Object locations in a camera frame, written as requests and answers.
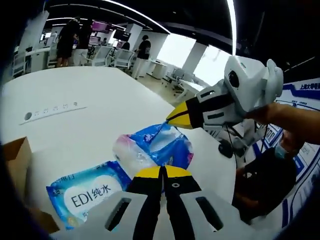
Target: cardboard box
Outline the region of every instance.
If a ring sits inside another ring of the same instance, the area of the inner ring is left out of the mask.
[[[25,199],[26,176],[31,160],[31,149],[26,137],[9,142],[3,147],[4,158],[15,189]]]
[[[31,149],[26,137],[11,141],[2,146],[4,158],[15,189],[24,202],[26,194],[26,177],[31,161]],[[29,209],[35,221],[49,234],[59,230],[52,216],[37,208]]]

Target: socket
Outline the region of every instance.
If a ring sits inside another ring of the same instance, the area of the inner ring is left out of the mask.
[[[71,103],[64,103],[62,105],[56,105],[53,107],[45,107],[43,110],[27,112],[24,115],[23,122],[19,125],[27,124],[39,119],[47,118],[57,114],[63,114],[75,110],[85,109],[87,106],[79,104],[78,101],[74,101]]]

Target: white tabletop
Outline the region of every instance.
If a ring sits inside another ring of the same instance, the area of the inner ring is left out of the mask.
[[[161,62],[158,62],[156,60],[151,60],[150,62],[153,63],[153,64],[156,64],[156,65],[160,65],[160,66],[165,66],[165,67],[167,66],[167,65],[165,65],[165,64],[163,64]]]
[[[39,48],[39,49],[36,49],[36,50],[32,50],[32,51],[28,51],[25,53],[25,56],[30,56],[30,55],[33,55],[33,54],[38,54],[38,53],[42,53],[42,52],[49,52],[51,49],[51,47],[44,47],[44,48]]]
[[[182,87],[184,89],[187,89],[187,90],[189,90],[190,92],[192,92],[194,94],[197,94],[201,90],[205,89],[204,86],[201,86],[199,84],[196,84],[196,83],[193,83],[193,82],[190,82],[190,81],[185,81],[185,80],[182,80],[182,79],[180,79],[180,83],[181,83],[181,85],[182,85]]]
[[[27,112],[70,102],[87,108],[20,125]],[[116,68],[47,69],[4,85],[1,139],[4,144],[28,137],[33,152],[27,186],[29,201],[57,221],[46,186],[62,176],[114,160],[112,146],[119,135],[160,124],[172,110],[160,96]],[[211,189],[231,203],[234,157],[221,155],[219,143],[204,130],[180,130],[191,141],[194,151],[188,170],[202,189]]]

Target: plastic packaging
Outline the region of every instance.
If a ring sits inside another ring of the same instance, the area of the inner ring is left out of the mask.
[[[188,138],[167,123],[121,135],[113,145],[113,153],[131,178],[141,169],[157,165],[187,169],[194,155]]]
[[[47,186],[52,205],[65,228],[87,220],[88,211],[117,191],[125,191],[131,179],[116,161],[63,176]]]

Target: window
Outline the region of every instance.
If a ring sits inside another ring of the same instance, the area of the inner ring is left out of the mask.
[[[164,41],[157,59],[182,68],[195,42],[190,37],[171,33]]]
[[[213,86],[225,76],[225,66],[231,54],[209,45],[199,61],[194,74]]]

